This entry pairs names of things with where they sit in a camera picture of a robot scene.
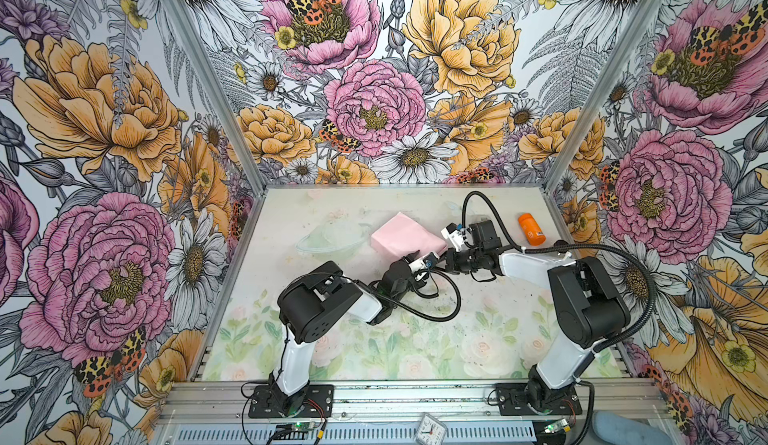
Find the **purple wrapping paper sheet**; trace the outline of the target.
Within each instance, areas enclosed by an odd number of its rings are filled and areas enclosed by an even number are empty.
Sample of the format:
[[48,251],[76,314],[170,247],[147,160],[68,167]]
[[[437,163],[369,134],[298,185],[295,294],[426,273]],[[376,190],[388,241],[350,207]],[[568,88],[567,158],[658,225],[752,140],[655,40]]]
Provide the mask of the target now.
[[422,259],[430,254],[439,257],[446,242],[409,216],[398,213],[375,230],[370,238],[374,251],[390,262],[404,257]]

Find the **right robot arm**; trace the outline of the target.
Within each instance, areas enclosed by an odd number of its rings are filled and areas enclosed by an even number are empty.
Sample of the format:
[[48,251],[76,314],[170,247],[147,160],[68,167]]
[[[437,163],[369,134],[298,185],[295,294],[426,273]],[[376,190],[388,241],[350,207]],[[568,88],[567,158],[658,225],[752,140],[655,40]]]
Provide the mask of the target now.
[[466,247],[444,253],[447,270],[471,274],[488,270],[549,288],[560,333],[529,371],[525,403],[537,413],[552,411],[572,397],[577,379],[598,349],[617,337],[631,314],[603,263],[595,256],[576,258],[569,251]]

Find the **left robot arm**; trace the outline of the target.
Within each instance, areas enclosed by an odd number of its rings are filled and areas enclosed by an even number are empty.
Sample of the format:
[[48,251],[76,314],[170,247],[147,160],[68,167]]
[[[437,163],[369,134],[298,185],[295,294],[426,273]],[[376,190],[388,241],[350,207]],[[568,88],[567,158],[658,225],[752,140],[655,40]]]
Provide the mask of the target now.
[[277,299],[286,342],[269,378],[270,406],[284,416],[298,412],[308,398],[309,371],[316,343],[345,316],[378,325],[402,298],[426,284],[429,265],[403,257],[373,285],[349,278],[334,261],[294,279]]

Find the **orange bottle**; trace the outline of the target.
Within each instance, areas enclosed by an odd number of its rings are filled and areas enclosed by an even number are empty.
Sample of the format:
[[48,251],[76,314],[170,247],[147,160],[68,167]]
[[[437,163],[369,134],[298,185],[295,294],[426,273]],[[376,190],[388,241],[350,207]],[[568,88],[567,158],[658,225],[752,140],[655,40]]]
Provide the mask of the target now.
[[518,224],[530,245],[539,246],[546,242],[546,235],[532,214],[521,214],[518,217]]

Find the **small white clock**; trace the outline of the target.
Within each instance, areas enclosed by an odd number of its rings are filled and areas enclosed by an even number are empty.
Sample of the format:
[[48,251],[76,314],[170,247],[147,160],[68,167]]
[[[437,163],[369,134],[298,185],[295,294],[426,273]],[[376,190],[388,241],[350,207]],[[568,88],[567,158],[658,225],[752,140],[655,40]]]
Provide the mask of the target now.
[[444,423],[425,413],[416,429],[414,440],[418,445],[443,445],[447,430]]

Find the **blue grey cloth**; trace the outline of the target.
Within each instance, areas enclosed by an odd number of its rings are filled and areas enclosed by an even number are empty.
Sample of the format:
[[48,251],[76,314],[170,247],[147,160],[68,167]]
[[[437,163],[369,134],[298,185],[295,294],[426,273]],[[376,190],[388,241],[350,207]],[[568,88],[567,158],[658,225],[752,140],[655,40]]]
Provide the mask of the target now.
[[663,431],[646,423],[598,411],[591,421],[599,440],[613,445],[672,445],[673,440]]

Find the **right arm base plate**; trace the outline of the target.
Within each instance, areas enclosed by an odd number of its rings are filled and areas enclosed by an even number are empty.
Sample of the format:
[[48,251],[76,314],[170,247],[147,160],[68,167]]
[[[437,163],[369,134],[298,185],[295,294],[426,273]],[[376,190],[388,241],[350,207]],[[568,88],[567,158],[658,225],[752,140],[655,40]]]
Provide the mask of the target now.
[[499,383],[491,397],[502,416],[568,415],[583,413],[573,385],[552,390],[537,383]]

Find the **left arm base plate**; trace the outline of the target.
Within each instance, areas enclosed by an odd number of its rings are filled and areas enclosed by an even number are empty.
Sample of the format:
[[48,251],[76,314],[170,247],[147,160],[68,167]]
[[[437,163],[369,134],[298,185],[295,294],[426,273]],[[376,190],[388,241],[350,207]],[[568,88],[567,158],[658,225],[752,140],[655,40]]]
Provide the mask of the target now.
[[248,397],[251,419],[328,418],[332,414],[335,387],[309,383],[296,394],[286,395],[277,385],[257,385]]

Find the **aluminium front rail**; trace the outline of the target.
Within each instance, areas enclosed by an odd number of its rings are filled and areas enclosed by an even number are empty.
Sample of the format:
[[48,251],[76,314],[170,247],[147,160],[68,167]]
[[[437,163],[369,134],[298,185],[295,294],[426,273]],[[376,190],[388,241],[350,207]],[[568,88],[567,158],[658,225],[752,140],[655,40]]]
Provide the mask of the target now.
[[[648,379],[590,378],[576,386],[582,408],[594,386],[594,409],[629,419],[666,419],[670,413],[658,389]],[[443,421],[503,419],[546,420],[497,397],[494,379],[337,381],[333,384],[334,423],[418,420],[425,413]],[[248,418],[248,397],[254,386],[245,382],[188,382],[174,386],[162,406],[160,425],[235,424]]]

